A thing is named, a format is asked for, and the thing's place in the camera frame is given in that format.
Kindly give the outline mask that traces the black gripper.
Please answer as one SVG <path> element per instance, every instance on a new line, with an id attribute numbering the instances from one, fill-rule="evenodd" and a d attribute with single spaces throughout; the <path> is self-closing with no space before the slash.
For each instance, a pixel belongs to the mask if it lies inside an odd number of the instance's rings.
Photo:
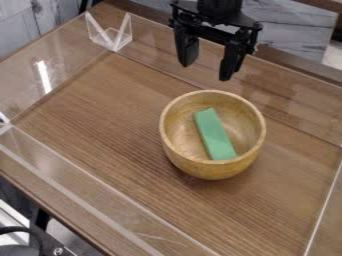
<path id="1" fill-rule="evenodd" d="M 225 45 L 220 80 L 240 71 L 248 53 L 256 51 L 264 25 L 242 11 L 244 0 L 172 0 L 170 27 L 176 33 L 178 60 L 189 67 L 200 55 L 200 37 Z"/>

